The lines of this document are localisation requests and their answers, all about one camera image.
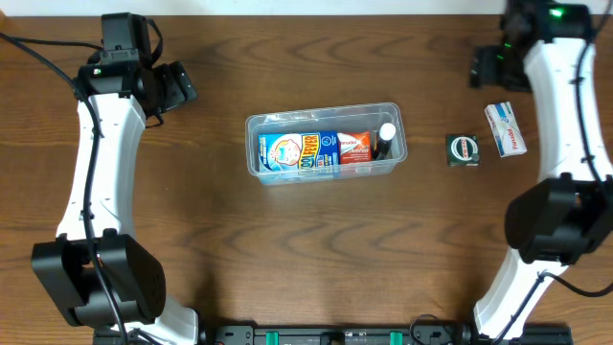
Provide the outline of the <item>dark bottle with white cap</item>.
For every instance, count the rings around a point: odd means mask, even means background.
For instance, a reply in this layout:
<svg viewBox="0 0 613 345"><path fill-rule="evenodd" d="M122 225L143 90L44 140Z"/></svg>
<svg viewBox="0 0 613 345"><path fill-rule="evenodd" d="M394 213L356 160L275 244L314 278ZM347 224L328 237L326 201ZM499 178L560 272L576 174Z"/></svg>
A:
<svg viewBox="0 0 613 345"><path fill-rule="evenodd" d="M384 160L387 157L396 133L396 126L392 123L383 124L376 132L376 141L372 153L374 161Z"/></svg>

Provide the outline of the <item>red Panadol box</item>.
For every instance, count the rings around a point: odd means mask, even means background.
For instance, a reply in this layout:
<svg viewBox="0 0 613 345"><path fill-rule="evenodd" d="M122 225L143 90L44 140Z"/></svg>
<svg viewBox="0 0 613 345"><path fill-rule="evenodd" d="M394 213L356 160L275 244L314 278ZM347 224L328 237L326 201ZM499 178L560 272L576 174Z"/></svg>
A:
<svg viewBox="0 0 613 345"><path fill-rule="evenodd" d="M369 131L338 132L340 163L364 163L372 160L371 138Z"/></svg>

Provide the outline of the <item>blue Cool Fever box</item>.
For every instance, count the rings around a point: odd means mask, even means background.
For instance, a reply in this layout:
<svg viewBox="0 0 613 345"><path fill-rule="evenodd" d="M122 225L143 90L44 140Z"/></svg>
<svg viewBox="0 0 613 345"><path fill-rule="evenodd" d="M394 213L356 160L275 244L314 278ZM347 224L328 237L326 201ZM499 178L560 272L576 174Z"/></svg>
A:
<svg viewBox="0 0 613 345"><path fill-rule="evenodd" d="M258 153L261 172L293 172L340 164L336 131L261 134Z"/></svg>

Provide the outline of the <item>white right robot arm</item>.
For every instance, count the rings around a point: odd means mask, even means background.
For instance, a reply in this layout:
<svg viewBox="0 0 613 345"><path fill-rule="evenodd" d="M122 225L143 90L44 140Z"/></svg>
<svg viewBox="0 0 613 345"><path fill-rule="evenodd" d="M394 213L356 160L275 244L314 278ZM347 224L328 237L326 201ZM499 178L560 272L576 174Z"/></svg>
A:
<svg viewBox="0 0 613 345"><path fill-rule="evenodd" d="M548 286L612 230L612 164L594 90L602 25L583 4L510 0L500 28L499 45L476 49L470 83L534 96L539 175L507 208L505 260L458 340L568 344L568 329L527 320Z"/></svg>

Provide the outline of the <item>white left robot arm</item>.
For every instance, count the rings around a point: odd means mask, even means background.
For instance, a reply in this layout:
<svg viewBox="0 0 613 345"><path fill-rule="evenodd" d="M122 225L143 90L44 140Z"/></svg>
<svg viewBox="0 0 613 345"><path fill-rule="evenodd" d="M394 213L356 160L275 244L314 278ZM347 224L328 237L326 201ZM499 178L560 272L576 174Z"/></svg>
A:
<svg viewBox="0 0 613 345"><path fill-rule="evenodd" d="M155 23L129 12L102 17L102 49L81 66L79 148L68 206L32 268L64 320L100 344L195 344L197 313L168 296L161 264L132 219L135 163L148 118L196 99L180 62L164 63Z"/></svg>

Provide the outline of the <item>clear plastic container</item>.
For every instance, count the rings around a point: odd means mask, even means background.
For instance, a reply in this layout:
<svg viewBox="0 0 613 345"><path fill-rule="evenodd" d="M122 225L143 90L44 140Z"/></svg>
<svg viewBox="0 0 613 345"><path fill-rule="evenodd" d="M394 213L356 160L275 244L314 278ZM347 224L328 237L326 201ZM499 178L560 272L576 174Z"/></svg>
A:
<svg viewBox="0 0 613 345"><path fill-rule="evenodd" d="M293 172L261 172L259 136L269 133L311 131L363 132L369 131L371 150L376 132L385 123L396 126L397 133L384 160L298 170ZM280 113L253 115L246 121L245 147L248 171L264 185L305 183L332 179L353 178L390 173L404 161L408 149L399 108L395 103L370 103L336 106Z"/></svg>

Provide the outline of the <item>white Panadol box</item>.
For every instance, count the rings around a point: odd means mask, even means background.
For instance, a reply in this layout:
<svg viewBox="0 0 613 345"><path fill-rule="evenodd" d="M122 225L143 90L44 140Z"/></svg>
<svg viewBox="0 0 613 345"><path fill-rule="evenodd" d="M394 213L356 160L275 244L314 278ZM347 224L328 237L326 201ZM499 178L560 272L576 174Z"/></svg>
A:
<svg viewBox="0 0 613 345"><path fill-rule="evenodd" d="M501 157L521 155L527 152L509 102L489 104L485 108L485 114Z"/></svg>

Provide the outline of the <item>green Zam-Buk ointment box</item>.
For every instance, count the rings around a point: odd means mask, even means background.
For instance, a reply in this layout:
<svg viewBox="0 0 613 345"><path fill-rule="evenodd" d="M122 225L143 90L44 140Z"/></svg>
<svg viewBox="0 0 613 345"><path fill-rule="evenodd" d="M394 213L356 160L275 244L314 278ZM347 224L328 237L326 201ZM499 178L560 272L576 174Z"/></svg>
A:
<svg viewBox="0 0 613 345"><path fill-rule="evenodd" d="M448 134L445 138L449 167L476 167L481 162L478 139L474 135Z"/></svg>

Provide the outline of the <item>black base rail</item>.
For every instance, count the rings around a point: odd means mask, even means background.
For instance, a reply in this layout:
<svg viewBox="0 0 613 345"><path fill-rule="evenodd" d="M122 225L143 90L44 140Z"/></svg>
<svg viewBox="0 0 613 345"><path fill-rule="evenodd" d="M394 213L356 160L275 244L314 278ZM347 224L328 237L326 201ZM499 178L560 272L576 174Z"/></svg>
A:
<svg viewBox="0 0 613 345"><path fill-rule="evenodd" d="M213 345L487 345L495 339L476 334L467 323L423 320L395 328L265 328L220 326L202 336Z"/></svg>

